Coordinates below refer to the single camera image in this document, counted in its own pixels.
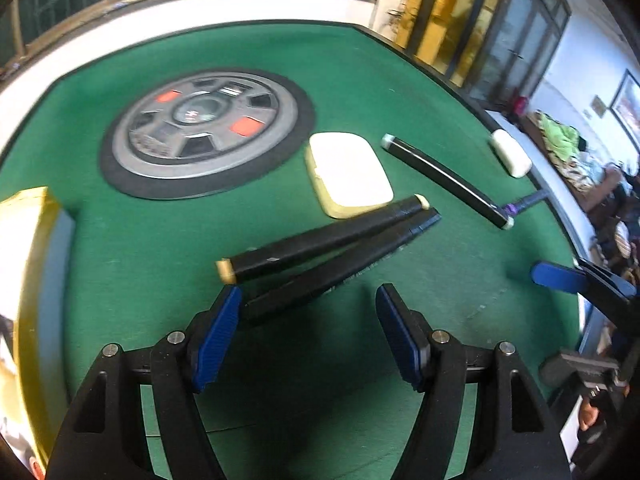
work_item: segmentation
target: metal bolt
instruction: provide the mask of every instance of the metal bolt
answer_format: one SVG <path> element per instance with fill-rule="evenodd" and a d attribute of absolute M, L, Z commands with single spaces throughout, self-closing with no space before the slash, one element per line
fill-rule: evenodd
<path fill-rule="evenodd" d="M 436 343 L 440 344 L 448 343 L 449 339 L 451 339 L 449 332 L 445 332 L 444 330 L 434 330 L 431 337 Z"/>
<path fill-rule="evenodd" d="M 109 343 L 102 349 L 102 355 L 105 357 L 113 357 L 118 353 L 118 345 L 114 343 Z"/>
<path fill-rule="evenodd" d="M 501 342 L 498 348 L 505 355 L 513 355 L 516 353 L 516 347 L 513 345 L 513 343 L 509 343 L 508 341 Z"/>
<path fill-rule="evenodd" d="M 166 340 L 172 345 L 177 345 L 178 343 L 181 343 L 184 341 L 184 332 L 180 332 L 179 330 L 176 330 L 175 332 L 171 332 L 166 337 Z"/>

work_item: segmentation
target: brown sofa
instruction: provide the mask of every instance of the brown sofa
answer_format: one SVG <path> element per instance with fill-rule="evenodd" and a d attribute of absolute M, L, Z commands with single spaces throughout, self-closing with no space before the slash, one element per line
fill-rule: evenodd
<path fill-rule="evenodd" d="M 594 224 L 600 223 L 602 217 L 610 216 L 614 213 L 615 204 L 609 200 L 609 195 L 616 189 L 616 186 L 622 180 L 622 172 L 615 166 L 607 166 L 606 177 L 604 181 L 598 186 L 593 187 L 588 193 L 581 193 L 574 186 L 572 186 L 567 179 L 558 171 L 549 159 L 548 152 L 546 150 L 545 141 L 542 131 L 534 123 L 529 116 L 520 118 L 520 126 L 522 131 L 527 134 L 535 145 L 542 152 L 549 163 L 554 167 L 556 173 L 564 181 L 571 194 L 575 197 L 576 202 L 580 208 L 588 214 L 591 222 Z"/>

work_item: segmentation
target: framed picture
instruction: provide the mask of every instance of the framed picture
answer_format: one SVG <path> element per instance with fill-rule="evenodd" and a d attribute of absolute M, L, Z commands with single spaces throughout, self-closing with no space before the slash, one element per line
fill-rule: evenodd
<path fill-rule="evenodd" d="M 640 85 L 627 70 L 611 104 L 611 111 L 636 147 L 640 146 Z"/>

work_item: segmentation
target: green tabletop surface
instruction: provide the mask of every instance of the green tabletop surface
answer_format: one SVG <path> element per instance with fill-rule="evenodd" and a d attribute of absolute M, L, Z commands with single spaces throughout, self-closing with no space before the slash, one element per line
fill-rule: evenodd
<path fill-rule="evenodd" d="M 505 172 L 490 132 L 460 102 L 352 28 L 236 25 L 153 41 L 70 74 L 30 115 L 2 165 L 1 199 L 49 186 L 77 222 L 64 321 L 70 392 L 106 343 L 151 346 L 208 309 L 222 286 L 216 260 L 334 221 L 316 199 L 303 150 L 258 180 L 203 198 L 140 200 L 104 181 L 98 151 L 111 121 L 159 84 L 216 67 L 290 78 L 316 108 L 314 132 L 363 136 L 396 200 L 420 193 L 442 215 L 344 286 L 237 334 L 219 381 L 198 398 L 231 480 L 391 476 L 422 396 L 402 382 L 376 319 L 373 297 L 382 283 L 393 283 L 410 308 L 464 344 L 513 342 L 535 377 L 546 356 L 576 344 L 576 297 L 529 278 L 536 260 L 572 265 L 548 205 L 501 231 L 380 148 L 384 134 L 398 136 L 497 203 L 533 192 L 528 178 Z M 450 476 L 464 467 L 474 392 L 467 387 Z M 168 476 L 150 387 L 142 395 L 156 472 Z"/>

